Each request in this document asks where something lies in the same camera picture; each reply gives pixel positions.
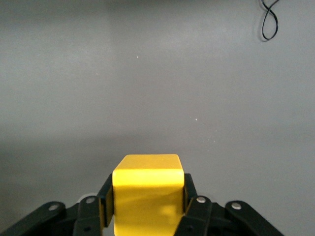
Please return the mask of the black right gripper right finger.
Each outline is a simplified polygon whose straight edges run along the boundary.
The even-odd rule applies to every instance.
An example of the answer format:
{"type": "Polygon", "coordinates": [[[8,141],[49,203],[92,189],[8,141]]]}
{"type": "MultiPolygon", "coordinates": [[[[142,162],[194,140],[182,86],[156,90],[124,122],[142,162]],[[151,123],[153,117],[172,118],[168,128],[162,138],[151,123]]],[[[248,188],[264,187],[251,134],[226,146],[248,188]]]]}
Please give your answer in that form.
{"type": "Polygon", "coordinates": [[[174,236],[284,236],[248,203],[233,200],[220,206],[198,195],[185,173],[184,216],[174,236]]]}

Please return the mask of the yellow cube block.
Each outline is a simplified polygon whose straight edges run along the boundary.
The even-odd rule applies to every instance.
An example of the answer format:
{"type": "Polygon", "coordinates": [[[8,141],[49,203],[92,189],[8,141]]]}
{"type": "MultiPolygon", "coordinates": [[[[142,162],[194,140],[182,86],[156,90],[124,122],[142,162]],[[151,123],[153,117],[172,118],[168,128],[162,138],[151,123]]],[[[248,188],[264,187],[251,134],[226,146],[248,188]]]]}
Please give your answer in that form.
{"type": "Polygon", "coordinates": [[[173,236],[184,215],[176,154],[129,154],[112,173],[115,236],[173,236]]]}

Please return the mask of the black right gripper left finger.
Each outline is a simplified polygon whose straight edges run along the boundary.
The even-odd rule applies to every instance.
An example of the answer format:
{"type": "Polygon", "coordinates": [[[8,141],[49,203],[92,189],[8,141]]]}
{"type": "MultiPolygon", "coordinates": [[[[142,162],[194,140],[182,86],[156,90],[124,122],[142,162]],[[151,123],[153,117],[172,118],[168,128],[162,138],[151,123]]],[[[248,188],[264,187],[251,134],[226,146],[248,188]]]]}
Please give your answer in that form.
{"type": "Polygon", "coordinates": [[[96,195],[67,208],[52,201],[38,207],[0,236],[103,236],[114,215],[112,175],[96,195]]]}

